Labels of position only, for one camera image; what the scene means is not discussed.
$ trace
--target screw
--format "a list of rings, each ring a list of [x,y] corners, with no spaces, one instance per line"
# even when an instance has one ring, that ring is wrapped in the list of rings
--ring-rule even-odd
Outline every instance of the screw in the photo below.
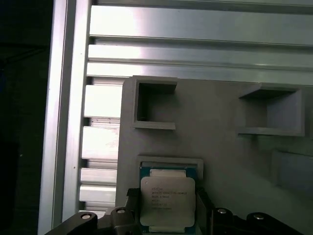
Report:
[[[226,214],[227,211],[225,209],[223,209],[223,208],[220,208],[220,209],[217,210],[217,212],[220,213],[220,214]]]
[[[82,219],[89,219],[90,217],[91,217],[90,214],[84,214],[84,215],[82,216]]]
[[[253,217],[259,220],[264,219],[264,216],[262,216],[261,214],[255,214]]]

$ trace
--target aluminum slat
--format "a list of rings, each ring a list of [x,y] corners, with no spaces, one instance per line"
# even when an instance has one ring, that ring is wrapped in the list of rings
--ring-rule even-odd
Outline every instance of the aluminum slat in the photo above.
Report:
[[[88,85],[85,117],[121,117],[122,85]]]
[[[80,181],[82,184],[116,185],[117,170],[82,168]]]
[[[83,159],[117,160],[119,127],[88,127],[83,130]]]
[[[94,5],[89,33],[95,37],[312,46],[312,21],[311,15]]]
[[[79,200],[82,202],[115,203],[115,186],[81,185]]]

